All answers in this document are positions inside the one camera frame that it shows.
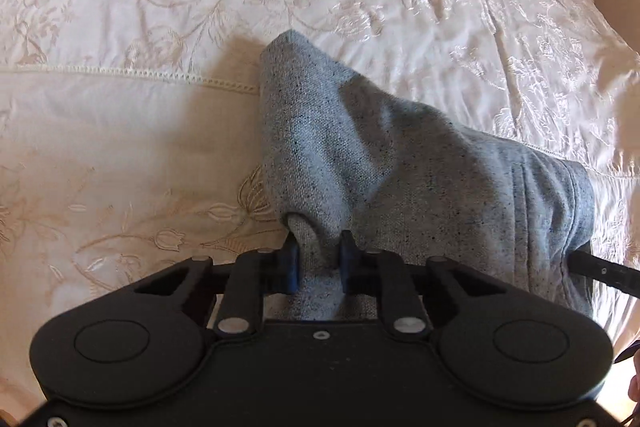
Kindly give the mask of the grey speckled pants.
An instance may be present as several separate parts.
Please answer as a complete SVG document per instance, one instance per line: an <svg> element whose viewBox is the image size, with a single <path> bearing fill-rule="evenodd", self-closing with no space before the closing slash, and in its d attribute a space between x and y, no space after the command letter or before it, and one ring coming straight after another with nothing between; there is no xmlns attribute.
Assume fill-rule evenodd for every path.
<svg viewBox="0 0 640 427"><path fill-rule="evenodd" d="M423 265L445 256L582 314L591 286L565 256L589 243L586 170L395 98L296 31L260 57L262 179L300 246L299 291L272 309L297 320L372 317L342 291L343 231L361 248Z"/></svg>

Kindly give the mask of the cream embroidered bedspread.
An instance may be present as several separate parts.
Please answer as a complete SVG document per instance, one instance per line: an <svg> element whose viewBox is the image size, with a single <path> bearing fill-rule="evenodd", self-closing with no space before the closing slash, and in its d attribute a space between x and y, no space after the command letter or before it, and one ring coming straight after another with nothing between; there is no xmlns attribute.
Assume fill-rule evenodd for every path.
<svg viewBox="0 0 640 427"><path fill-rule="evenodd" d="M579 162L597 255L639 262L639 57L592 0L1 0L1 416L40 406L38 327L282 232L258 62L281 32L391 94Z"/></svg>

